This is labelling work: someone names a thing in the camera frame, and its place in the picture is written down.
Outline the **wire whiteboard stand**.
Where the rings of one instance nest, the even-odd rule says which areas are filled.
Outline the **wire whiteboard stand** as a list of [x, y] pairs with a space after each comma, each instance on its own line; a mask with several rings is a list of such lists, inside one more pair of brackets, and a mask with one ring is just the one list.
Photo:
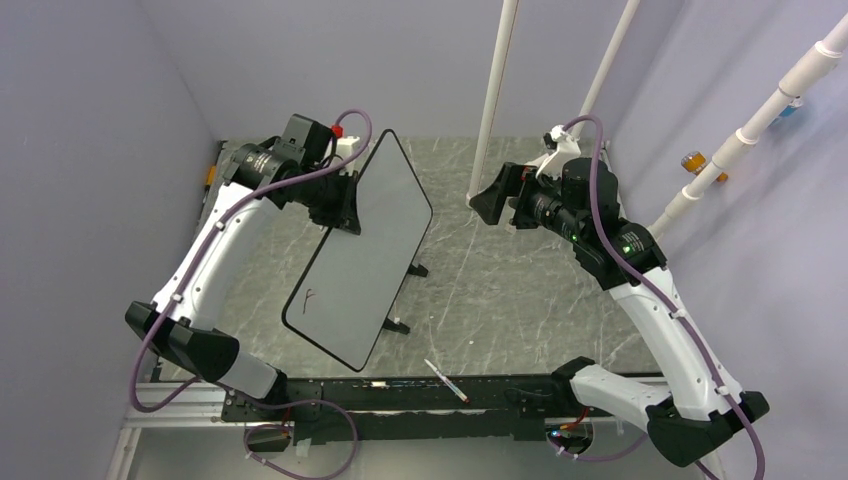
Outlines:
[[411, 297], [411, 278], [426, 278], [428, 275], [429, 269], [420, 262], [411, 263], [408, 266], [404, 279], [400, 284], [399, 292], [381, 326], [383, 331], [394, 332], [400, 335], [410, 334], [410, 326], [403, 321], [403, 310]]

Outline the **white framed whiteboard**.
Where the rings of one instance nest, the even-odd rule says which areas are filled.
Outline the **white framed whiteboard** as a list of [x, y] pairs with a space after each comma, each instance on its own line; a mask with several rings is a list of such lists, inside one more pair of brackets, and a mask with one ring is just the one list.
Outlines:
[[362, 371], [433, 219], [433, 207], [392, 129], [384, 130], [357, 182], [359, 234], [328, 230], [281, 319], [352, 371]]

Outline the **white marker pen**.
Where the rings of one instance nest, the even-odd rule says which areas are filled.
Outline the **white marker pen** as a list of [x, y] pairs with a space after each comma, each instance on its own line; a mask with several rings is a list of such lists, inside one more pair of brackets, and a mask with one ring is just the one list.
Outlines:
[[425, 359], [424, 363], [427, 367], [436, 375], [436, 377], [447, 387], [449, 388], [453, 394], [464, 404], [470, 403], [470, 398], [447, 376], [445, 375], [433, 362], [429, 359]]

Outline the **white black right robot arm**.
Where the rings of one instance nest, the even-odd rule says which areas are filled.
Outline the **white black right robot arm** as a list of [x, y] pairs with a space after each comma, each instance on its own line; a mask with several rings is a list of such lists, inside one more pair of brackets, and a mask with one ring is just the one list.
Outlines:
[[707, 346], [658, 243], [621, 214], [618, 181], [604, 163], [577, 158], [553, 179], [508, 162], [470, 205], [486, 224], [511, 207], [515, 228], [543, 228], [567, 240], [578, 264], [636, 326], [666, 382], [653, 387], [578, 357], [552, 375], [557, 411], [609, 413], [642, 430], [679, 467], [699, 464], [769, 412], [764, 395], [743, 389]]

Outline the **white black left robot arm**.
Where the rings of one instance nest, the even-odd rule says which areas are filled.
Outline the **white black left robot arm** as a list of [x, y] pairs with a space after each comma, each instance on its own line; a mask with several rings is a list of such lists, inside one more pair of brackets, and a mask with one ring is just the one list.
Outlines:
[[261, 419], [279, 417], [290, 401], [287, 376], [217, 329], [224, 296], [257, 235], [288, 204], [306, 207], [316, 225], [360, 234], [351, 165], [372, 134], [362, 110], [346, 110], [330, 126], [294, 114], [282, 134], [235, 150], [185, 258], [152, 300], [125, 313], [141, 340], [138, 355], [153, 353], [195, 381], [248, 397]]

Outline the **orange black edge tool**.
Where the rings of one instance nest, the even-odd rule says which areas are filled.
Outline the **orange black edge tool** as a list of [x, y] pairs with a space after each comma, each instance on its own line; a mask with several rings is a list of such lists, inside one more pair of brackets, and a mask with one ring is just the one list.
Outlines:
[[217, 170], [217, 167], [215, 165], [211, 166], [207, 170], [207, 173], [206, 173], [206, 176], [205, 176], [205, 179], [204, 179], [204, 184], [203, 184], [203, 188], [204, 188], [205, 193], [207, 193], [211, 189], [212, 185], [214, 184], [214, 180], [216, 178], [216, 170]]

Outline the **white diagonal PVC pipe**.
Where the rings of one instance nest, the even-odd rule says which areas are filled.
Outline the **white diagonal PVC pipe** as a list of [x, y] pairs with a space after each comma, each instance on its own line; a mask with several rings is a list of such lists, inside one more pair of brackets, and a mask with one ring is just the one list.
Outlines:
[[648, 227], [660, 238], [673, 222], [697, 204], [720, 174], [727, 172], [750, 152], [771, 123], [793, 100], [803, 96], [818, 81], [836, 68], [847, 48], [847, 18], [842, 17], [833, 29], [815, 44], [786, 72], [774, 92], [740, 128], [735, 130], [711, 156], [690, 183], [665, 207]]

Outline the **white PVC pipe frame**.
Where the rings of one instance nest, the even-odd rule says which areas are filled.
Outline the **white PVC pipe frame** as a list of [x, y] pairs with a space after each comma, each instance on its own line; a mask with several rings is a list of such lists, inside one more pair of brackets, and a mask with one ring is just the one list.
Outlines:
[[505, 157], [501, 137], [542, 135], [592, 114], [611, 135], [623, 121], [681, 3], [505, 1], [466, 200]]

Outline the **orange yellow wall fitting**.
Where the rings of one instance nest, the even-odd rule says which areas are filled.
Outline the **orange yellow wall fitting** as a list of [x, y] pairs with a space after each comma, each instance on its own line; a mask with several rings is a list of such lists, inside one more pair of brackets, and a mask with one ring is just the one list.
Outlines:
[[681, 166], [695, 176], [698, 176], [703, 171], [706, 164], [706, 157], [699, 151], [689, 152], [681, 159]]

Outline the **blue wall fitting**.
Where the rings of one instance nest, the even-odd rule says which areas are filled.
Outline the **blue wall fitting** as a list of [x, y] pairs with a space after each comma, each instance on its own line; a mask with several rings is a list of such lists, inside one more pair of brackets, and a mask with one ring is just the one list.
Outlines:
[[801, 97], [795, 97], [779, 114], [779, 118], [787, 118], [793, 115], [796, 111], [798, 111], [803, 106], [803, 99]]

